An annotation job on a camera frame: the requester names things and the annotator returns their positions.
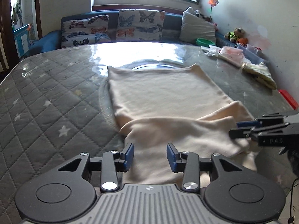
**sofa armrest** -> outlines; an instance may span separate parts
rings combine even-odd
[[[61,31],[55,30],[37,41],[29,50],[24,54],[24,58],[32,55],[37,55],[43,52],[60,49],[61,45]]]

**pillow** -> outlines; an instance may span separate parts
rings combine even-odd
[[[111,42],[109,36],[105,33],[91,34],[91,35],[78,35],[73,37],[62,36],[61,48],[84,45],[84,44],[97,44]]]
[[[187,11],[183,12],[180,40],[196,43],[196,39],[203,38],[216,42],[214,25]]]
[[[108,33],[108,23],[109,23],[109,16],[108,15],[99,15],[92,18],[82,19],[82,20],[70,20],[62,23],[62,35],[65,34],[73,36],[84,34],[96,34]]]
[[[117,41],[158,41],[162,39],[165,11],[124,9],[118,14]]]

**teddy bear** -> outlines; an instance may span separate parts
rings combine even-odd
[[[235,29],[233,32],[227,33],[224,38],[230,40],[230,42],[238,43],[240,38],[244,38],[245,31],[242,28]]]

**gray quilted tablecloth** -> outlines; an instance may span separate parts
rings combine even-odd
[[[32,177],[81,152],[101,156],[123,148],[106,84],[107,65],[132,69],[157,62],[178,67],[199,63],[254,116],[290,109],[277,91],[196,46],[107,43],[29,57],[0,85],[0,223],[21,220],[14,195]],[[278,149],[263,151],[259,172],[287,189],[293,176],[285,156],[278,157]],[[98,174],[92,184],[98,186]]]

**blue sofa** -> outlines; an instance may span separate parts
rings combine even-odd
[[[115,41],[116,29],[118,24],[118,11],[119,10],[104,10],[104,11],[97,11],[97,12],[68,16],[61,19],[61,25],[63,22],[69,20],[86,19],[86,18],[106,14],[109,15],[108,35],[111,38],[111,41]],[[182,43],[179,41],[181,25],[182,25],[182,15],[166,13],[164,26],[162,30],[163,39],[159,42]],[[223,38],[223,35],[221,35],[220,33],[216,33],[216,41],[217,41],[217,46],[219,47],[235,46],[235,44],[231,43],[228,40],[225,40]],[[25,53],[24,58],[39,53],[60,49],[60,45],[61,45],[61,30],[52,31],[47,35],[45,35],[43,38],[41,38],[39,41],[37,41],[33,46],[31,46],[30,49]]]

